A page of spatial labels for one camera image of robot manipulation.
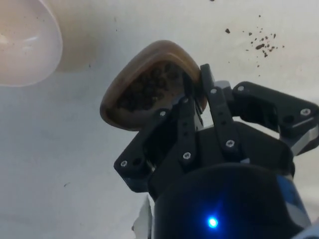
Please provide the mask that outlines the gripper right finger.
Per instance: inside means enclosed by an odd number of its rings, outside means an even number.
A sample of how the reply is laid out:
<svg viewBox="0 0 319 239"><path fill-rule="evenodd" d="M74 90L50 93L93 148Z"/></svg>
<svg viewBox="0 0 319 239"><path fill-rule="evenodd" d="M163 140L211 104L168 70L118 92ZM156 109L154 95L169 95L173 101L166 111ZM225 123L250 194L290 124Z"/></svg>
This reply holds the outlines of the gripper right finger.
<svg viewBox="0 0 319 239"><path fill-rule="evenodd" d="M223 150L240 155L242 140L234 117L277 132L294 156L319 145L319 107L251 82L231 87L228 81L215 81L209 64L200 66L202 91Z"/></svg>

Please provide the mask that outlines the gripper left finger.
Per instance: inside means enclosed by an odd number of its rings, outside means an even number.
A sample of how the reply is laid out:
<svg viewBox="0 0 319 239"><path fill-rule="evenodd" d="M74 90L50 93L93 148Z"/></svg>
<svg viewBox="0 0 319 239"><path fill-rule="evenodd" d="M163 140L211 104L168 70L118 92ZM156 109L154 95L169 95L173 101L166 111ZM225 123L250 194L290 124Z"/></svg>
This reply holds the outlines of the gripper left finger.
<svg viewBox="0 0 319 239"><path fill-rule="evenodd" d="M194 84L183 74L184 93L172 109L156 110L121 153L114 169L134 192L164 192L196 157Z"/></svg>

